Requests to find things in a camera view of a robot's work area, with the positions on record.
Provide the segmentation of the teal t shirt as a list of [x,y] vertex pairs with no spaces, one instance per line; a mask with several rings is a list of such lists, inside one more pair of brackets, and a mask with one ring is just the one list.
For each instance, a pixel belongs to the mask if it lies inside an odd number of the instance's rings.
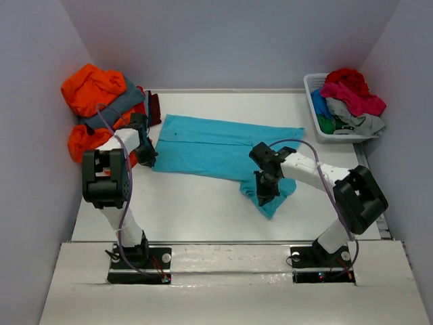
[[240,192],[267,218],[272,219],[286,198],[296,190],[296,182],[282,179],[279,196],[264,206],[256,197],[254,172],[258,167],[249,157],[261,142],[274,150],[283,145],[299,147],[304,128],[270,127],[229,121],[167,115],[156,144],[158,153],[153,170],[184,173],[237,181]]

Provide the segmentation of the orange t shirt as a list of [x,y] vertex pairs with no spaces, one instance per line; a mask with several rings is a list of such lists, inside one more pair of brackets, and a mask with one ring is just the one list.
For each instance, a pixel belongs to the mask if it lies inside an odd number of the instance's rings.
[[[101,114],[101,107],[109,108],[109,104],[126,91],[124,77],[120,71],[103,70],[88,63],[62,83],[61,94],[69,109],[78,118],[78,124],[72,128],[68,139],[68,150],[75,163],[81,164],[85,151],[105,144],[112,137],[111,131],[130,123],[131,114],[136,113],[132,107],[123,115],[120,114],[113,128]],[[91,129],[79,124],[81,118],[89,118],[95,114],[98,114],[105,124],[104,128]]]

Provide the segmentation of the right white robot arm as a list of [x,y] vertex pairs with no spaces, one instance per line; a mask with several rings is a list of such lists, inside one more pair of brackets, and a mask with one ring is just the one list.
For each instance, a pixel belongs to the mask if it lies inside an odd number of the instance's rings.
[[324,191],[336,211],[336,220],[299,255],[300,261],[327,265],[338,250],[363,234],[388,208],[388,201],[371,171],[364,166],[347,169],[323,164],[284,146],[274,151],[261,142],[249,153],[256,163],[256,197],[265,206],[280,195],[281,179],[294,179]]

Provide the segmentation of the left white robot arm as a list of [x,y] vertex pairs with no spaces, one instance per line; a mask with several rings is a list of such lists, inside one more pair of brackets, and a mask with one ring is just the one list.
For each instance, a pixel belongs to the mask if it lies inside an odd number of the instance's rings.
[[147,135],[147,116],[133,113],[130,123],[114,132],[106,144],[87,150],[82,159],[83,198],[101,211],[116,234],[118,253],[111,257],[128,267],[144,267],[150,259],[145,232],[130,208],[133,180],[132,161],[153,167],[158,153]]

